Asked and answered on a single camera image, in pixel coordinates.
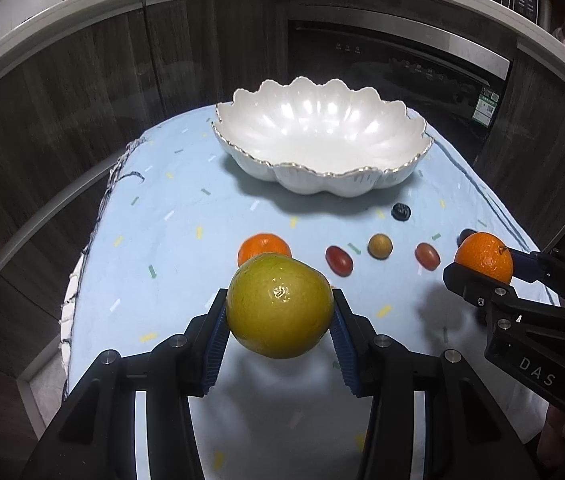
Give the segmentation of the right human hand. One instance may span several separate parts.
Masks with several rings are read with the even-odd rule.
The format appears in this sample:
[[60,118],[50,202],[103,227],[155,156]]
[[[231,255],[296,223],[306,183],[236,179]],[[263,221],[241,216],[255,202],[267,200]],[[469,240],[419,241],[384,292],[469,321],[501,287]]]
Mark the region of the right human hand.
[[565,413],[549,405],[539,434],[537,456],[550,469],[565,467]]

